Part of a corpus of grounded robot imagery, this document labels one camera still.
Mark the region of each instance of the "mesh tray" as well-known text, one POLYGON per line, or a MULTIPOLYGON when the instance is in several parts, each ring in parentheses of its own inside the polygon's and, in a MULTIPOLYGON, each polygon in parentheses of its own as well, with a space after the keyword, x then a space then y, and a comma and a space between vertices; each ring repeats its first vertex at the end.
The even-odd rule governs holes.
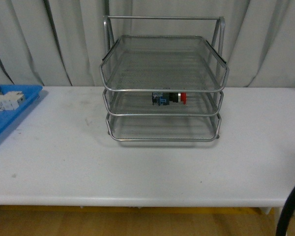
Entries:
POLYGON ((110 91, 218 92, 228 67, 198 36, 122 36, 100 66, 110 91))
POLYGON ((220 115, 213 117, 143 117, 107 114, 108 132, 117 141, 210 142, 218 137, 220 115))
POLYGON ((113 116, 213 116, 222 104, 223 92, 187 94, 187 103, 152 104, 151 92, 110 92, 104 90, 107 111, 113 116))

